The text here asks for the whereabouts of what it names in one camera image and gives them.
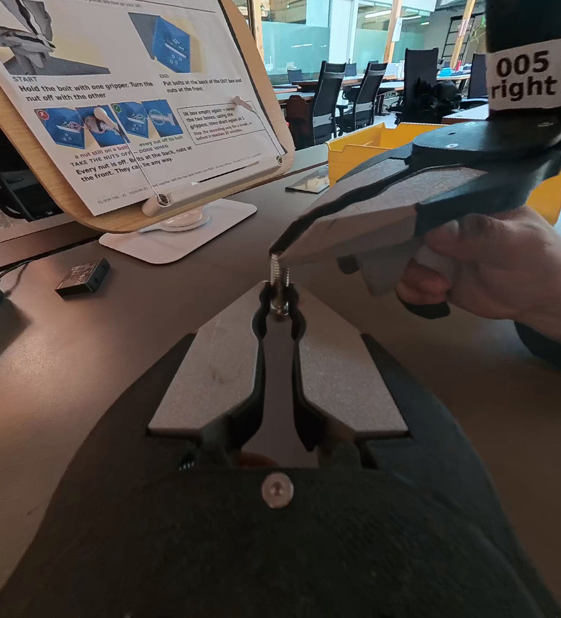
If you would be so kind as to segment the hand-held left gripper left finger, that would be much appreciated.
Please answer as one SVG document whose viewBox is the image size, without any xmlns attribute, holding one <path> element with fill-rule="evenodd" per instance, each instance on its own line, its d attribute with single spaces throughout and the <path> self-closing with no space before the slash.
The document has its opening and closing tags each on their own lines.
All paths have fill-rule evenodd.
<svg viewBox="0 0 561 618">
<path fill-rule="evenodd" d="M 241 449 L 262 422 L 266 332 L 262 281 L 199 328 L 148 433 Z"/>
</svg>

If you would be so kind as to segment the black office chair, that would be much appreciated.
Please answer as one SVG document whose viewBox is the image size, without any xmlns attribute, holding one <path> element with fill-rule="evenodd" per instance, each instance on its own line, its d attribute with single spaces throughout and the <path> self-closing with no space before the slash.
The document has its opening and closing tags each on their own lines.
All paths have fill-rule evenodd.
<svg viewBox="0 0 561 618">
<path fill-rule="evenodd" d="M 463 109 L 471 109 L 487 103 L 486 54 L 475 53 L 472 58 L 468 97 L 462 102 Z"/>
<path fill-rule="evenodd" d="M 432 124 L 437 107 L 437 60 L 439 50 L 405 51 L 405 73 L 400 112 L 400 123 Z"/>
<path fill-rule="evenodd" d="M 338 136 L 368 127 L 374 121 L 377 93 L 387 69 L 387 63 L 370 61 L 361 83 L 343 92 L 347 104 L 338 104 L 336 118 Z"/>
<path fill-rule="evenodd" d="M 346 63 L 323 61 L 317 89 L 311 101 L 309 119 L 313 145 L 337 137 L 337 100 L 345 77 Z"/>
</svg>

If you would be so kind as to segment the silver metal bolt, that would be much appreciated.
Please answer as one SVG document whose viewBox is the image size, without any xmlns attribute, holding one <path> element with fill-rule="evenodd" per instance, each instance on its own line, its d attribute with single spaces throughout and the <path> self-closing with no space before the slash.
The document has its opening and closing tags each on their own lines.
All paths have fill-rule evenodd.
<svg viewBox="0 0 561 618">
<path fill-rule="evenodd" d="M 290 270 L 287 267 L 281 267 L 276 253 L 270 255 L 270 287 L 272 288 L 270 312 L 277 318 L 288 316 Z"/>
</svg>

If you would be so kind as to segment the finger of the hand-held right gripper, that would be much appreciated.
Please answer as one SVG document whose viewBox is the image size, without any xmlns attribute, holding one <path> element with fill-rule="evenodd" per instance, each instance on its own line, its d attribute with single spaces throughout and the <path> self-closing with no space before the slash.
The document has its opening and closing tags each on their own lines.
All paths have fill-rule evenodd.
<svg viewBox="0 0 561 618">
<path fill-rule="evenodd" d="M 488 214 L 488 172 L 467 166 L 412 169 L 408 158 L 376 158 L 346 174 L 285 229 L 270 253 L 288 248 L 314 221 L 380 195 L 416 197 L 415 236 L 467 214 Z"/>
<path fill-rule="evenodd" d="M 279 252 L 279 265 L 291 268 L 352 258 L 369 293 L 385 295 L 420 250 L 415 236 L 418 201 L 380 195 L 319 218 Z"/>
</svg>

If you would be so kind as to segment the black bag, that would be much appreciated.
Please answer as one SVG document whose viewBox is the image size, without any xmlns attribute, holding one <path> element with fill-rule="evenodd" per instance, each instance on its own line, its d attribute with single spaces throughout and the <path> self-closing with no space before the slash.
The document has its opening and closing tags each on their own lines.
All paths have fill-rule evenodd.
<svg viewBox="0 0 561 618">
<path fill-rule="evenodd" d="M 437 81 L 431 85 L 417 79 L 404 97 L 400 122 L 438 125 L 443 117 L 458 110 L 461 102 L 462 95 L 454 82 Z"/>
</svg>

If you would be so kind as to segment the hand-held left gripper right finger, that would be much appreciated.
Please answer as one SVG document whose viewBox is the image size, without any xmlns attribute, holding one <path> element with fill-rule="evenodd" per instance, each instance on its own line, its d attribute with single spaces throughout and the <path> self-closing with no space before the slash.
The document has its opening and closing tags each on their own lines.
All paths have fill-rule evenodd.
<svg viewBox="0 0 561 618">
<path fill-rule="evenodd" d="M 305 289 L 290 298 L 293 416 L 306 450 L 406 436 L 360 331 Z"/>
</svg>

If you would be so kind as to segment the yellow plastic bin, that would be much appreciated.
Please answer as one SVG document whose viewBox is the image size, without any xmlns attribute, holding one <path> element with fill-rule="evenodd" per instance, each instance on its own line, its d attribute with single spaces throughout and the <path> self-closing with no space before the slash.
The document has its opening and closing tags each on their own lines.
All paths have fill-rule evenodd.
<svg viewBox="0 0 561 618">
<path fill-rule="evenodd" d="M 336 184 L 345 174 L 368 159 L 405 146 L 418 135 L 441 126 L 400 123 L 388 128 L 384 123 L 380 123 L 331 140 L 327 144 L 330 185 Z M 526 204 L 549 224 L 556 225 L 561 213 L 561 172 L 534 189 Z"/>
</svg>

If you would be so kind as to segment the black battery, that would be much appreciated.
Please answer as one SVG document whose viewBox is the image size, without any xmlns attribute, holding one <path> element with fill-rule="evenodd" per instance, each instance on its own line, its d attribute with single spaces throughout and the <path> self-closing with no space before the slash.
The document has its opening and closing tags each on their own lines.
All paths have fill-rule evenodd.
<svg viewBox="0 0 561 618">
<path fill-rule="evenodd" d="M 110 264 L 105 258 L 77 265 L 68 271 L 56 286 L 55 291 L 62 298 L 95 293 L 103 284 L 109 271 Z"/>
</svg>

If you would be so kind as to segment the printed instruction sheet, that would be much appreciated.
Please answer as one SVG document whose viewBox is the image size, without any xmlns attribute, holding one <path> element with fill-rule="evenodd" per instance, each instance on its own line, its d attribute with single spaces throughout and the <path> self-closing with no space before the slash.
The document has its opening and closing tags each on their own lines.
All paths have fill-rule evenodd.
<svg viewBox="0 0 561 618">
<path fill-rule="evenodd" d="M 93 216 L 159 214 L 291 149 L 223 1 L 0 1 L 0 88 Z"/>
</svg>

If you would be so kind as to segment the person's right hand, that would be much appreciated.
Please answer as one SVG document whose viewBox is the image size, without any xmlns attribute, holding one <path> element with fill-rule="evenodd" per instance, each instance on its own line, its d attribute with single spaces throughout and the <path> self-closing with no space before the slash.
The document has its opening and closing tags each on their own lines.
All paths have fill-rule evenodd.
<svg viewBox="0 0 561 618">
<path fill-rule="evenodd" d="M 561 236 L 533 209 L 469 214 L 429 231 L 424 245 L 452 260 L 452 279 L 412 259 L 396 287 L 401 301 L 449 302 L 561 343 Z"/>
</svg>

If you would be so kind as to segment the wooden document stand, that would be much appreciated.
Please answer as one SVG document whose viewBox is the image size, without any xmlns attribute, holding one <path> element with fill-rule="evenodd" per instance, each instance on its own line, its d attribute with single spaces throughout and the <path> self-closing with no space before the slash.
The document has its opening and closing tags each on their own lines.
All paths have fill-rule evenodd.
<svg viewBox="0 0 561 618">
<path fill-rule="evenodd" d="M 274 180 L 283 175 L 290 170 L 294 160 L 295 148 L 289 129 L 251 32 L 234 2 L 223 3 L 229 9 L 230 21 L 238 33 L 239 45 L 246 51 L 247 64 L 254 71 L 256 87 L 262 90 L 264 107 L 272 113 L 275 127 L 281 129 L 282 141 L 291 147 L 284 165 L 273 174 L 206 192 L 201 197 L 164 208 L 159 214 L 152 216 L 147 215 L 144 207 L 148 204 L 142 200 L 119 210 L 93 216 L 46 155 L 0 88 L 0 130 L 57 207 L 78 223 L 104 232 L 105 246 L 150 264 L 160 265 L 176 261 L 251 217 L 256 212 L 255 206 L 240 205 L 229 200 L 229 197 L 260 182 Z"/>
</svg>

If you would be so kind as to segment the glossy flat sheet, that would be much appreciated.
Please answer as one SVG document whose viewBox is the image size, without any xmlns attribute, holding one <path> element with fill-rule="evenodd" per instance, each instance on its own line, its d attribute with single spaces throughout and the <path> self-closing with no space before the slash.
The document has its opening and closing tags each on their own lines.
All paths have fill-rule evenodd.
<svg viewBox="0 0 561 618">
<path fill-rule="evenodd" d="M 311 174 L 303 177 L 299 181 L 285 187 L 287 192 L 306 193 L 319 195 L 326 191 L 330 186 L 329 166 L 322 166 Z"/>
</svg>

